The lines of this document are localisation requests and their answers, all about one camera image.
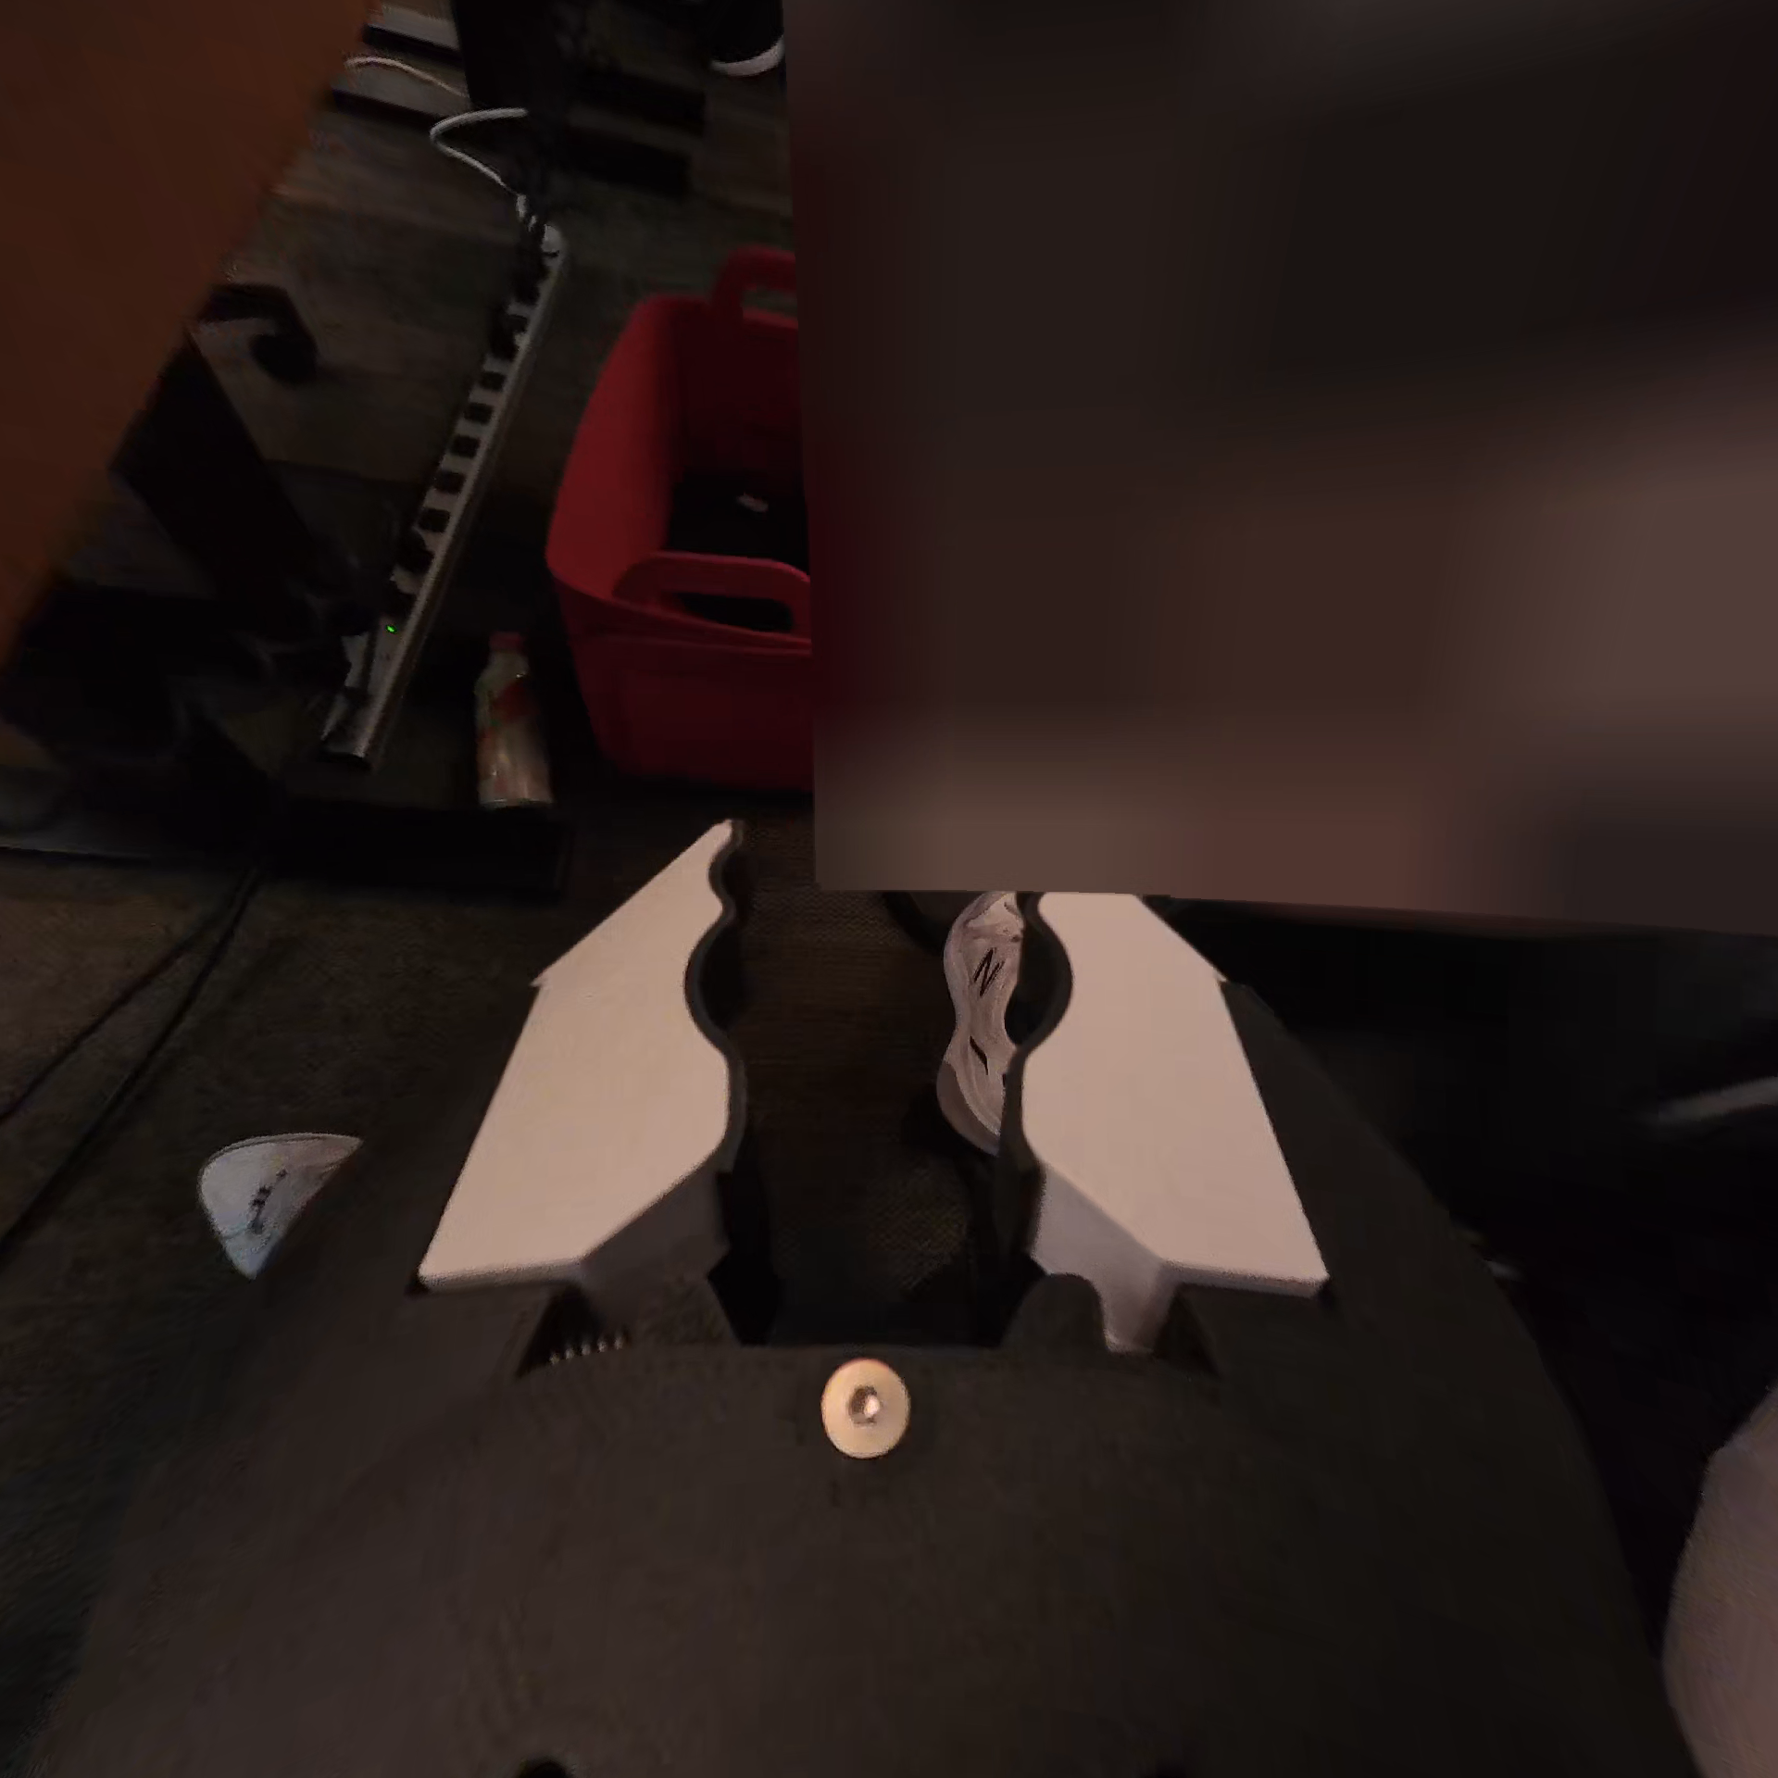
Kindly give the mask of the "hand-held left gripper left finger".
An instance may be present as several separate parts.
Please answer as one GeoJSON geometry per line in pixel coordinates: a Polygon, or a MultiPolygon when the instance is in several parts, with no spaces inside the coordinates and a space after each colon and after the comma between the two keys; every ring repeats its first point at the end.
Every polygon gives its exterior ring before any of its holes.
{"type": "Polygon", "coordinates": [[[534,977],[416,1264],[427,1292],[643,1292],[727,1255],[746,1087],[705,970],[739,926],[742,840],[717,822],[534,977]]]}

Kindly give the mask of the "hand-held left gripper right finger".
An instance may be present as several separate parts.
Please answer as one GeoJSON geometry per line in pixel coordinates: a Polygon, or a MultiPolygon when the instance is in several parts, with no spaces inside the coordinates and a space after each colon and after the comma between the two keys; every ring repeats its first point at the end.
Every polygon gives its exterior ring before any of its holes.
{"type": "Polygon", "coordinates": [[[1175,1292],[1312,1299],[1329,1272],[1229,1010],[1227,977],[1135,896],[1042,893],[1058,1010],[1005,1135],[1037,1173],[1029,1255],[1090,1283],[1104,1341],[1151,1351],[1175,1292]]]}

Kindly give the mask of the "white sneaker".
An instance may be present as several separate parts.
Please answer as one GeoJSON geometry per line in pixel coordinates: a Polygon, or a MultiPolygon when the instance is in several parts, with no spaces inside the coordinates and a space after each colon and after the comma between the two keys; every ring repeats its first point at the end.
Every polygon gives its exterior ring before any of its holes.
{"type": "Polygon", "coordinates": [[[348,1162],[362,1139],[332,1129],[289,1129],[234,1141],[197,1174],[197,1204],[243,1279],[258,1279],[279,1245],[348,1162]]]}
{"type": "Polygon", "coordinates": [[[1007,1069],[1015,1040],[1007,1030],[1024,919],[1011,891],[981,893],[949,923],[941,964],[951,1033],[938,1071],[945,1124],[971,1146],[995,1155],[1001,1143],[1007,1069]]]}

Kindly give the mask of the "plastic drink bottle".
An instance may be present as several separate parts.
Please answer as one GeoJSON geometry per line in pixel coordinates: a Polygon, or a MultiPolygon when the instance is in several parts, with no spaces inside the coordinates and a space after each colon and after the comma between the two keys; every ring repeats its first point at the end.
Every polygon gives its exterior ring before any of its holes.
{"type": "Polygon", "coordinates": [[[527,642],[516,630],[488,635],[473,683],[473,766],[481,808],[554,805],[542,705],[527,642]]]}

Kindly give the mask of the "red plastic basket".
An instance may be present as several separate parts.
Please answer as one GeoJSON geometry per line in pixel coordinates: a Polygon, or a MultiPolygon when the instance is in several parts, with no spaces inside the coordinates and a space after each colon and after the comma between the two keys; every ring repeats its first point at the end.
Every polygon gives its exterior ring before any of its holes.
{"type": "Polygon", "coordinates": [[[794,256],[735,250],[650,296],[585,397],[546,566],[584,708],[631,774],[812,786],[812,617],[794,256]]]}

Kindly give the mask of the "long metal power strip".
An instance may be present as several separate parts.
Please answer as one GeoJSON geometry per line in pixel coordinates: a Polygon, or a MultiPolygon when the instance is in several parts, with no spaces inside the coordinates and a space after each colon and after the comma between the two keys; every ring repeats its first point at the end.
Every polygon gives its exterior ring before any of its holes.
{"type": "Polygon", "coordinates": [[[481,363],[436,466],[398,536],[370,623],[347,642],[347,675],[326,713],[316,755],[374,768],[409,698],[437,612],[452,588],[485,490],[542,353],[567,250],[556,226],[528,218],[506,294],[485,329],[481,363]]]}

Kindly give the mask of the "pale cloth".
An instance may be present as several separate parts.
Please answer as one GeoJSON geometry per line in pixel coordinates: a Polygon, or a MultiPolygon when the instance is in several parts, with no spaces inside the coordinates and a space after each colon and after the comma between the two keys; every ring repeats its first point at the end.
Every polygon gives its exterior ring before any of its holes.
{"type": "Polygon", "coordinates": [[[1662,1676],[1703,1775],[1776,1774],[1776,1392],[1708,1461],[1662,1676]]]}

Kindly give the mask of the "brown wooden panel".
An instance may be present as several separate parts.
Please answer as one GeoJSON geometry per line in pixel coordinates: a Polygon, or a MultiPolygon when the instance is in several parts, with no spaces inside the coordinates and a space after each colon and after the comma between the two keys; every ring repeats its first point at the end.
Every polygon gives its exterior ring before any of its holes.
{"type": "Polygon", "coordinates": [[[363,1],[1,3],[1,647],[363,1]]]}

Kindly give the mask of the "black metal desk frame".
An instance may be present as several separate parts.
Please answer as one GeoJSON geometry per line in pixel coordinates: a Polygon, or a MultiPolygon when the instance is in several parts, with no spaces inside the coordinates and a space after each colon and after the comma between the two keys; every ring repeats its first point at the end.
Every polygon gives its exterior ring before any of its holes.
{"type": "Polygon", "coordinates": [[[413,683],[374,768],[316,754],[347,644],[427,478],[385,507],[333,501],[347,536],[322,526],[259,452],[195,327],[109,478],[187,582],[66,569],[50,584],[4,663],[4,853],[483,896],[558,884],[567,842],[551,817],[521,813],[513,835],[488,835],[500,817],[473,792],[374,783],[413,683]]]}

